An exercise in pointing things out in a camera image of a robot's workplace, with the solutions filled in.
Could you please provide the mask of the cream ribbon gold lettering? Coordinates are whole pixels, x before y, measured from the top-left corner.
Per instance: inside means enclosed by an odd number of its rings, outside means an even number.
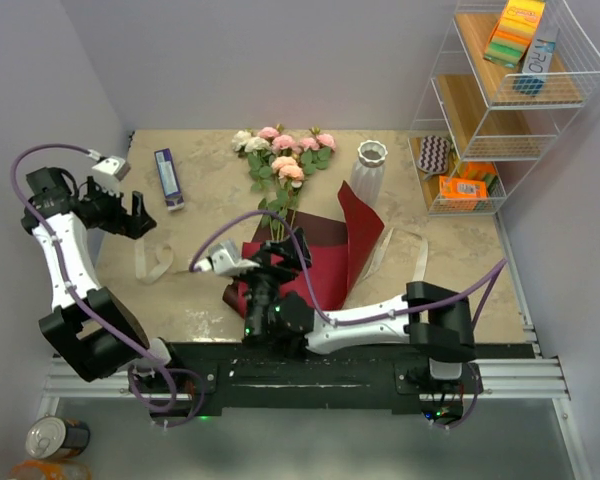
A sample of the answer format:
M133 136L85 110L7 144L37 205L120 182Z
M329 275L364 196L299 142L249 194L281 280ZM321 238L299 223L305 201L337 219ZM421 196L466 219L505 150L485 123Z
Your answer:
M355 286L366 282L369 278L380 275L387 277L396 273L399 260L398 247L405 241L410 248L405 253L414 253L407 261L407 280L421 281L425 278L429 243L428 240L412 231L402 228L387 227L372 251L370 259L363 265L363 272L354 283ZM146 285L157 282L164 275L185 273L187 267L176 262L176 253L169 242L156 243L152 249L144 239L137 240L134 245L135 278Z

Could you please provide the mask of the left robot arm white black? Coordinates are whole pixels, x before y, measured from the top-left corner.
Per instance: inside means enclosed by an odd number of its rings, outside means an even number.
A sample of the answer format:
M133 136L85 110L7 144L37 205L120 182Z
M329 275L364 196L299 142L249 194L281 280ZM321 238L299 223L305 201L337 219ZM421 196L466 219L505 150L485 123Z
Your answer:
M187 368L171 358L164 341L149 339L132 312L100 285L87 248L94 228L134 240L155 228L140 192L133 192L131 209L122 204L120 183L129 169L119 157L99 161L84 194L63 168L27 174L33 195L21 223L42 248L52 283L51 312L39 327L87 382L136 361L142 370L153 368L151 378L163 391L176 392L186 383Z

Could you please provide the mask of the red wrapping paper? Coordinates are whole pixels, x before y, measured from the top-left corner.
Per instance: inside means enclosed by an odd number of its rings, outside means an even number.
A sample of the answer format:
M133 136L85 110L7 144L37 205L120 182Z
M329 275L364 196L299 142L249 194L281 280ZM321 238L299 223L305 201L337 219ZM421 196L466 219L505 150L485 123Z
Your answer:
M295 227L304 230L312 256L309 276L324 311L343 307L384 230L380 217L347 183L337 198L342 221L303 212L288 215Z

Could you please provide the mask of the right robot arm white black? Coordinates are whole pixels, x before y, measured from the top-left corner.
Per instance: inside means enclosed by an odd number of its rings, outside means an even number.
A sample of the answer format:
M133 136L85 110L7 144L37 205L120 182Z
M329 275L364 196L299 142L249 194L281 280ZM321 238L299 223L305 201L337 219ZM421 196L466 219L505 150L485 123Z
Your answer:
M380 303L327 311L311 293L282 292L311 265L302 230L281 242L265 242L247 259L238 279L246 286L245 340L291 353L329 355L367 345L405 344L425 355L425 379L439 393L456 386L477 357L473 317L466 296L427 283L429 245L421 240L411 282L402 295Z

